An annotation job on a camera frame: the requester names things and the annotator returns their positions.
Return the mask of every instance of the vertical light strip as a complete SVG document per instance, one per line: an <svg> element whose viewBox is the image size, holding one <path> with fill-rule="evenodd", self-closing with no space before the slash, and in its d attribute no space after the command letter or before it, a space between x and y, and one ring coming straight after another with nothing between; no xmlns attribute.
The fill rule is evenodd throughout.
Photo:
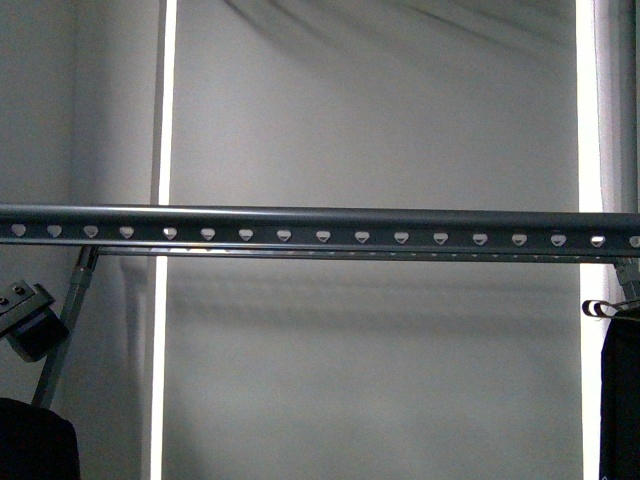
<svg viewBox="0 0 640 480"><path fill-rule="evenodd" d="M158 205L169 205L177 7L177 0L166 0ZM156 288L153 329L153 379L151 387L151 480L161 480L162 478L167 278L168 259L167 257L158 257L156 259Z"/></svg>
<svg viewBox="0 0 640 480"><path fill-rule="evenodd" d="M602 212L595 2L576 0L578 190L581 212ZM580 302L605 298L606 267L580 265ZM600 350L602 326L581 319L582 445L584 478L598 478L600 463Z"/></svg>

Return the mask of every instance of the heart-shaped hole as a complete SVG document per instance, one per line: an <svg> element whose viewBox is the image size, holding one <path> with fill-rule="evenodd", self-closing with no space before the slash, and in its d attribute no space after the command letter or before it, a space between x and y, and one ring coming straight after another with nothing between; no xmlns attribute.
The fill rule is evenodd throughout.
<svg viewBox="0 0 640 480"><path fill-rule="evenodd" d="M253 237L253 230L250 230L248 228L243 228L238 231L238 235L240 235L240 238L243 239L245 242L248 242L249 240L251 240L251 237Z"/></svg>
<svg viewBox="0 0 640 480"><path fill-rule="evenodd" d="M567 237L565 235L555 234L551 236L551 243L555 247L561 247L567 242Z"/></svg>
<svg viewBox="0 0 640 480"><path fill-rule="evenodd" d="M122 238L129 239L133 236L133 227L120 227Z"/></svg>
<svg viewBox="0 0 640 480"><path fill-rule="evenodd" d="M167 240L173 240L174 238L176 238L178 230L173 227L166 227L162 229L162 234L166 237Z"/></svg>
<svg viewBox="0 0 640 480"><path fill-rule="evenodd" d="M486 233L473 234L473 242L480 247L487 243L487 240L489 240L489 236Z"/></svg>
<svg viewBox="0 0 640 480"><path fill-rule="evenodd" d="M604 235L594 235L593 237L591 237L591 245L593 245L596 248L600 248L602 245L604 245L604 242L607 239L604 237Z"/></svg>
<svg viewBox="0 0 640 480"><path fill-rule="evenodd" d="M96 238L98 236L98 227L95 225L87 225L83 230L84 234L89 238Z"/></svg>
<svg viewBox="0 0 640 480"><path fill-rule="evenodd" d="M446 243L446 241L449 240L449 235L447 235L444 232L434 233L433 234L433 240L438 245L444 245Z"/></svg>
<svg viewBox="0 0 640 480"><path fill-rule="evenodd" d="M358 240L358 242L362 243L363 245L370 238L369 232L356 232L355 236L356 236L356 240Z"/></svg>
<svg viewBox="0 0 640 480"><path fill-rule="evenodd" d="M276 235L278 236L278 238L280 239L281 242L288 242L289 239L291 238L291 231L290 230L278 230Z"/></svg>
<svg viewBox="0 0 640 480"><path fill-rule="evenodd" d="M393 234L393 238L396 239L400 245L404 245L409 240L409 234L407 232L396 232Z"/></svg>
<svg viewBox="0 0 640 480"><path fill-rule="evenodd" d="M326 230L320 230L316 232L316 238L320 240L322 243L327 243L331 238L331 232L327 232Z"/></svg>
<svg viewBox="0 0 640 480"><path fill-rule="evenodd" d="M516 233L511 237L511 241L516 247L521 247L522 245L527 243L527 236L523 233Z"/></svg>
<svg viewBox="0 0 640 480"><path fill-rule="evenodd" d="M208 242L216 236L216 231L213 228L203 228L200 230L200 235Z"/></svg>
<svg viewBox="0 0 640 480"><path fill-rule="evenodd" d="M21 237L27 232L27 227L25 227L21 223L16 223L14 225L11 225L11 232L13 232L16 237Z"/></svg>
<svg viewBox="0 0 640 480"><path fill-rule="evenodd" d="M49 232L49 235L53 238L58 238L62 234L62 227L60 225L49 225L47 232Z"/></svg>

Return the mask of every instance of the white wall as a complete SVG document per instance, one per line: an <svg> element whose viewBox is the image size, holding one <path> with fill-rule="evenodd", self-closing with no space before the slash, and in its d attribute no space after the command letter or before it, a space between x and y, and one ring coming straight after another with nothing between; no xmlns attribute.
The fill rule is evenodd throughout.
<svg viewBox="0 0 640 480"><path fill-rule="evenodd" d="M79 3L76 204L148 204L159 2ZM101 257L69 352L65 415L83 478L140 478L147 261Z"/></svg>
<svg viewBox="0 0 640 480"><path fill-rule="evenodd" d="M277 5L179 2L172 203L577 210L571 18ZM578 306L574 266L171 259L165 478L578 478Z"/></svg>
<svg viewBox="0 0 640 480"><path fill-rule="evenodd" d="M0 2L0 202L68 203L73 148L76 2ZM73 254L0 247L0 285L41 283L60 313ZM29 402L42 362L0 342L0 396Z"/></svg>

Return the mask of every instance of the metal rail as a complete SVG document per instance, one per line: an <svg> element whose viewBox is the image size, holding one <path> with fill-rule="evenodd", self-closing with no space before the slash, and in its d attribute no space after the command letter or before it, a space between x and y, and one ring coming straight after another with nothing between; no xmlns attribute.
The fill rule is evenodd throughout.
<svg viewBox="0 0 640 480"><path fill-rule="evenodd" d="M0 205L0 244L105 255L612 263L640 257L640 214Z"/></svg>

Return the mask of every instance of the white curtain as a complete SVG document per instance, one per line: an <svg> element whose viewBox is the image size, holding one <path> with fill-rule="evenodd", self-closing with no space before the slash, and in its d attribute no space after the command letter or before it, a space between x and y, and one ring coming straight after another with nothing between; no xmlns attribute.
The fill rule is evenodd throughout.
<svg viewBox="0 0 640 480"><path fill-rule="evenodd" d="M577 211L572 2L178 4L171 203ZM164 478L578 478L578 269L170 259Z"/></svg>

